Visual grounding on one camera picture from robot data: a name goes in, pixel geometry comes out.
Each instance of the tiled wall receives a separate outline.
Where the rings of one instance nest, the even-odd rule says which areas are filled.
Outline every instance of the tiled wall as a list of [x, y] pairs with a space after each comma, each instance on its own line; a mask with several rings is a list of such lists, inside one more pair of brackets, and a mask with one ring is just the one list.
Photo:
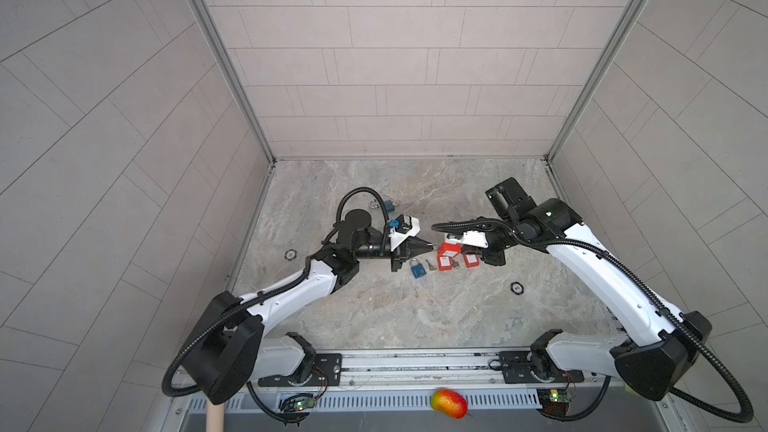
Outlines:
[[140, 430], [266, 168], [185, 0], [0, 0], [0, 428]]
[[[712, 322], [711, 347], [753, 401], [751, 427], [768, 427], [766, 38], [768, 0], [650, 0], [554, 158], [611, 250]], [[705, 360], [684, 386], [735, 402]], [[690, 411], [701, 430], [733, 427]]]
[[628, 0], [206, 0], [278, 157], [540, 156]]

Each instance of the metal corner post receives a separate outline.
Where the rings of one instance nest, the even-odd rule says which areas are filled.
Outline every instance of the metal corner post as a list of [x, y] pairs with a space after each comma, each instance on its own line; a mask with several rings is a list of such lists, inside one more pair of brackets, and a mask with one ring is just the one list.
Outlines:
[[560, 153], [560, 150], [563, 147], [563, 142], [565, 142], [568, 134], [571, 133], [571, 130], [576, 126], [576, 122], [584, 112], [587, 104], [589, 104], [592, 95], [597, 90], [600, 81], [602, 81], [603, 76], [605, 76], [606, 71], [608, 71], [610, 64], [613, 62], [616, 54], [621, 48], [621, 44], [624, 42], [624, 39], [626, 39], [632, 25], [637, 21], [640, 12], [642, 12], [643, 7], [647, 2], [648, 0], [629, 0], [627, 3], [613, 33], [610, 34], [608, 42], [605, 44], [602, 52], [600, 52], [598, 61], [592, 67], [592, 71], [589, 73], [587, 81], [584, 83], [584, 86], [576, 97], [570, 113], [565, 118], [560, 133], [558, 133], [558, 136], [554, 139], [554, 142], [552, 142], [552, 147], [545, 156], [547, 162], [552, 163], [552, 160]]
[[251, 130], [256, 134], [256, 138], [258, 139], [261, 148], [264, 150], [266, 158], [270, 161], [270, 167], [274, 166], [275, 156], [272, 153], [272, 149], [270, 149], [270, 144], [266, 140], [264, 132], [261, 130], [261, 127], [256, 120], [254, 108], [250, 104], [248, 96], [245, 94], [243, 84], [240, 83], [240, 79], [237, 77], [232, 61], [226, 53], [224, 42], [216, 30], [216, 25], [208, 12], [205, 2], [203, 0], [187, 0], [187, 2], [189, 2], [192, 13], [195, 15], [195, 19], [197, 19], [197, 23], [203, 31], [203, 36], [211, 46], [216, 62], [221, 65], [221, 72], [224, 74], [226, 84], [232, 91], [237, 105], [240, 106], [240, 110], [243, 111]]

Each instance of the black mounting plate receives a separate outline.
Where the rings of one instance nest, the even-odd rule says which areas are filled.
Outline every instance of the black mounting plate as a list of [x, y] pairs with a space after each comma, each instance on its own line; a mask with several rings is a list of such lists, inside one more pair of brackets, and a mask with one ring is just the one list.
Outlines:
[[[339, 372], [334, 372], [333, 368], [339, 366]], [[341, 381], [341, 354], [316, 354], [313, 367], [317, 367], [326, 373], [329, 386], [337, 386]], [[292, 384], [287, 377], [282, 375], [271, 375], [259, 379], [259, 387], [319, 387], [320, 378], [317, 374], [310, 375], [310, 378], [302, 385]]]
[[[528, 352], [526, 350], [511, 351], [505, 350], [498, 353], [498, 360], [502, 365], [502, 374], [504, 375], [505, 384], [547, 384], [548, 382], [541, 382], [539, 379], [533, 376], [532, 364], [528, 362]], [[560, 384], [567, 382], [568, 379], [560, 369], [557, 369], [558, 373], [562, 376], [562, 380], [555, 379], [552, 384]], [[573, 382], [584, 382], [584, 374], [581, 370], [569, 370]]]

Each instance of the work surface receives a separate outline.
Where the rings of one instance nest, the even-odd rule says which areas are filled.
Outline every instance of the work surface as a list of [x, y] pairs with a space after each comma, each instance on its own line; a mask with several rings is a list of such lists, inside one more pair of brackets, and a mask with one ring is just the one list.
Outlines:
[[[536, 202], [554, 197], [539, 159], [339, 160], [278, 162], [254, 235], [234, 287], [255, 292], [303, 266], [331, 230], [336, 207], [349, 190], [368, 186], [398, 201], [390, 218], [418, 217], [419, 237], [435, 244], [436, 222], [496, 217], [484, 191], [515, 177]], [[379, 230], [383, 219], [359, 194], [345, 208], [364, 208]], [[298, 251], [289, 262], [285, 252]], [[389, 271], [389, 260], [361, 260], [360, 272], [331, 296], [310, 304], [272, 332], [302, 334], [317, 349], [437, 348], [529, 345], [550, 328], [609, 334], [610, 312], [552, 256], [523, 247], [506, 252], [507, 264], [427, 271]], [[436, 265], [436, 252], [418, 257]], [[509, 285], [524, 285], [523, 295]]]

